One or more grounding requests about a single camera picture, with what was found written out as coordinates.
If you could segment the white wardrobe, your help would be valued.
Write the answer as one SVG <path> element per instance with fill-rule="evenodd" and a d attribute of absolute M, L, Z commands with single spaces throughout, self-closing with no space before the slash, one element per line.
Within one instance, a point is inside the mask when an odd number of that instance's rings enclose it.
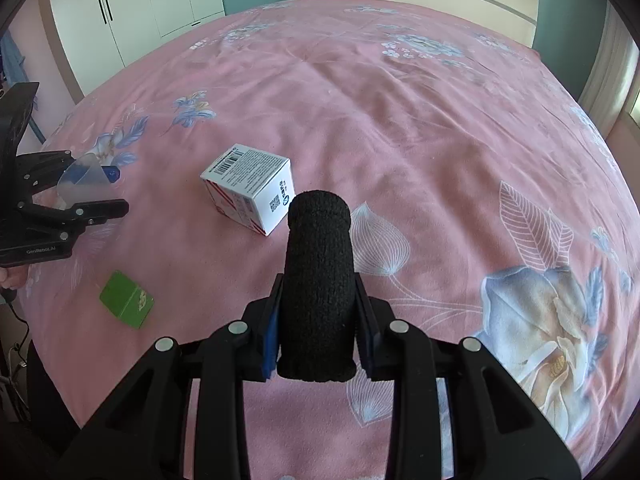
<path fill-rule="evenodd" d="M 49 0 L 58 38 L 86 96 L 123 68 L 226 15 L 224 0 Z"/>

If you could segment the clear plastic wrapper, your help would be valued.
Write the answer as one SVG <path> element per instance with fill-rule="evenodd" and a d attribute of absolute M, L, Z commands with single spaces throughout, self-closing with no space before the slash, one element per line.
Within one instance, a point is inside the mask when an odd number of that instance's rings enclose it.
<path fill-rule="evenodd" d="M 103 166 L 95 154 L 81 156 L 64 170 L 55 187 L 65 208 L 76 204 L 114 200 L 114 183 L 120 171 L 116 166 Z"/>

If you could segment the white medicine box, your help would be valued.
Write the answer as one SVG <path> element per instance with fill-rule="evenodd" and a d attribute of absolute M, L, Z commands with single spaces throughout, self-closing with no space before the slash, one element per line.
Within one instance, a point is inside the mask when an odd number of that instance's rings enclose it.
<path fill-rule="evenodd" d="M 234 144 L 202 173 L 216 211 L 262 236 L 288 214 L 295 197 L 291 161 Z"/>

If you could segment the blue hanging clothes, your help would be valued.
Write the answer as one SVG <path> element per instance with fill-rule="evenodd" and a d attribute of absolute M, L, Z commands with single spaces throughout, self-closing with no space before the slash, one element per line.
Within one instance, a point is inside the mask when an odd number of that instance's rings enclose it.
<path fill-rule="evenodd" d="M 17 47 L 13 40 L 9 29 L 1 37 L 1 94 L 11 89 L 14 84 L 21 84 L 22 82 L 30 82 L 24 69 L 25 57 Z M 32 110 L 38 110 L 38 100 L 34 96 L 32 101 Z M 42 133 L 41 129 L 35 122 L 35 119 L 29 117 L 29 127 L 32 128 L 36 139 L 43 144 L 46 142 L 46 137 Z"/>

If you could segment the black sock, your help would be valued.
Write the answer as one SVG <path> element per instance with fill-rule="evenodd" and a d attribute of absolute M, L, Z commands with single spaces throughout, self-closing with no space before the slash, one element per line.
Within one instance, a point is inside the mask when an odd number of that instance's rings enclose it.
<path fill-rule="evenodd" d="M 302 382 L 347 382 L 356 373 L 356 285 L 350 211 L 326 191 L 298 194 L 288 208 L 288 247 L 278 313 L 278 374 Z"/>

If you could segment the cream window curtain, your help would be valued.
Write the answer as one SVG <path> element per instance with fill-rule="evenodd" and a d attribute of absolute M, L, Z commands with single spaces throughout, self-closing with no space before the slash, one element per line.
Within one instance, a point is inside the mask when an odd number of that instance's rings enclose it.
<path fill-rule="evenodd" d="M 639 48 L 611 3 L 596 59 L 578 103 L 603 139 L 611 133 L 623 111 L 639 62 Z"/>

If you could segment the green cardboard box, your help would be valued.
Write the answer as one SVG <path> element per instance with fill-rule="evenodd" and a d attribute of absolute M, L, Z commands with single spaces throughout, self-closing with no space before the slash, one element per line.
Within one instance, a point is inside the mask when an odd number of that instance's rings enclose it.
<path fill-rule="evenodd" d="M 153 296 L 120 271 L 115 271 L 107 280 L 100 301 L 115 318 L 136 330 L 154 306 Z"/>

